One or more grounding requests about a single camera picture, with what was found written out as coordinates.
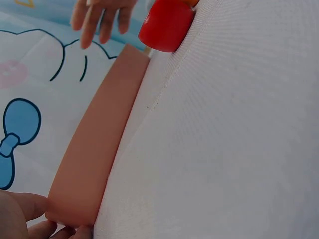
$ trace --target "orange strip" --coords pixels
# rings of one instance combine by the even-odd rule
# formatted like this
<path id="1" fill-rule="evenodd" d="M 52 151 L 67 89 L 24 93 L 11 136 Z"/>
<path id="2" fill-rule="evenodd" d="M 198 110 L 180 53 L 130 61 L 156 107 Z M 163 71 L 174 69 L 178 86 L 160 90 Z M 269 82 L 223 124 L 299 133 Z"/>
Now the orange strip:
<path id="1" fill-rule="evenodd" d="M 85 112 L 56 173 L 46 217 L 92 226 L 149 58 L 126 45 Z"/>

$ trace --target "red object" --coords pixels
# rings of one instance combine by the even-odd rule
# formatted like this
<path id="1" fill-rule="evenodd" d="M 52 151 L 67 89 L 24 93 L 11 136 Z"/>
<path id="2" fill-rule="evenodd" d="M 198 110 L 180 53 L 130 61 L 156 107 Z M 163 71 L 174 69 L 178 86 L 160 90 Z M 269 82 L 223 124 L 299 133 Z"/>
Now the red object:
<path id="1" fill-rule="evenodd" d="M 139 32 L 146 46 L 163 52 L 175 52 L 194 20 L 192 8 L 181 0 L 157 0 Z"/>

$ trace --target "hand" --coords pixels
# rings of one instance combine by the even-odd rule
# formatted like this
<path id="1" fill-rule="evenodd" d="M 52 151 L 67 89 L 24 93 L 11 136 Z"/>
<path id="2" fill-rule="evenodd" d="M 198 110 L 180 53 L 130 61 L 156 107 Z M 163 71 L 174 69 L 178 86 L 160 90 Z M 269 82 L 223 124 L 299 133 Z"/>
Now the hand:
<path id="1" fill-rule="evenodd" d="M 71 25 L 73 30 L 83 28 L 81 36 L 81 47 L 90 46 L 96 31 L 96 26 L 102 16 L 100 24 L 100 42 L 106 43 L 111 36 L 112 25 L 115 14 L 119 10 L 118 24 L 119 32 L 124 34 L 129 28 L 129 22 L 133 7 L 137 0 L 77 0 L 75 4 Z"/>
<path id="2" fill-rule="evenodd" d="M 91 239 L 92 232 L 80 227 L 77 232 L 65 227 L 50 237 L 57 224 L 44 221 L 27 228 L 26 222 L 43 215 L 47 207 L 46 197 L 29 193 L 10 193 L 0 190 L 0 238 L 1 239 Z"/>

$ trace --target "finger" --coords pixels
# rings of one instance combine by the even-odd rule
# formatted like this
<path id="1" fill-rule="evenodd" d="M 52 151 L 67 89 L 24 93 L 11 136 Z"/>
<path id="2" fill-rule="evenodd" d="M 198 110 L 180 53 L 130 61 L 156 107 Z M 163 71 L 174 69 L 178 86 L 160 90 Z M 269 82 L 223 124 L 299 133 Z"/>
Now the finger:
<path id="1" fill-rule="evenodd" d="M 73 236 L 73 239 L 91 239 L 92 230 L 88 227 L 81 226 Z"/>
<path id="2" fill-rule="evenodd" d="M 47 209 L 47 198 L 44 196 L 31 193 L 7 193 L 19 204 L 26 221 L 42 216 Z"/>
<path id="3" fill-rule="evenodd" d="M 86 0 L 78 0 L 76 2 L 71 17 L 71 26 L 73 30 L 78 31 L 82 28 L 88 9 L 89 7 L 86 6 Z"/>
<path id="4" fill-rule="evenodd" d="M 100 25 L 100 42 L 106 43 L 111 36 L 112 26 L 116 10 L 106 9 L 104 11 Z"/>
<path id="5" fill-rule="evenodd" d="M 99 22 L 102 10 L 103 9 L 99 5 L 92 5 L 86 14 L 84 30 L 81 36 L 81 47 L 84 49 L 88 48 L 93 40 L 96 25 Z"/>
<path id="6" fill-rule="evenodd" d="M 54 234 L 50 239 L 69 239 L 72 235 L 75 234 L 75 230 L 70 227 L 64 227 L 56 234 Z"/>
<path id="7" fill-rule="evenodd" d="M 124 34 L 129 29 L 129 23 L 131 18 L 132 8 L 121 8 L 118 17 L 119 32 Z"/>
<path id="8" fill-rule="evenodd" d="M 55 232 L 57 227 L 57 224 L 51 221 L 38 223 L 32 227 L 29 227 L 29 238 L 47 239 Z"/>

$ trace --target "white fabric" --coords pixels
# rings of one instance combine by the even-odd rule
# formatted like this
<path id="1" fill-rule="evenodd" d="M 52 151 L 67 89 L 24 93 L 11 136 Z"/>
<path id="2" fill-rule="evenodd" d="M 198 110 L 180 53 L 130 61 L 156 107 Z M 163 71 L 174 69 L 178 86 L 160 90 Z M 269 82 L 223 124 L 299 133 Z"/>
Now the white fabric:
<path id="1" fill-rule="evenodd" d="M 95 239 L 317 239 L 319 1 L 201 0 L 155 53 Z"/>

